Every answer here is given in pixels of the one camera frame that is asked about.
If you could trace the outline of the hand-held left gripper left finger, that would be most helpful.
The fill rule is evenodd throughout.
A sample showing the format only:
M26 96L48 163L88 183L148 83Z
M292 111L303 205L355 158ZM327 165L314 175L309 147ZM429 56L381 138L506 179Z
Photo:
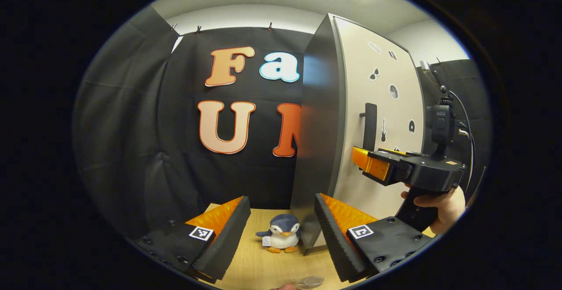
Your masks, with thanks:
M214 284L229 268L251 209L241 196L188 221L169 220L134 243L163 265Z

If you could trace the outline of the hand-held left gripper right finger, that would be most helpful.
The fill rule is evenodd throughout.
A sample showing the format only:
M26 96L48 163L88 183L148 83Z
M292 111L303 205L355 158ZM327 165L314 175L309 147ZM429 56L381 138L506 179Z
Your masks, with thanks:
M382 273L432 239L399 218L377 220L322 193L315 195L314 211L341 281L352 283Z

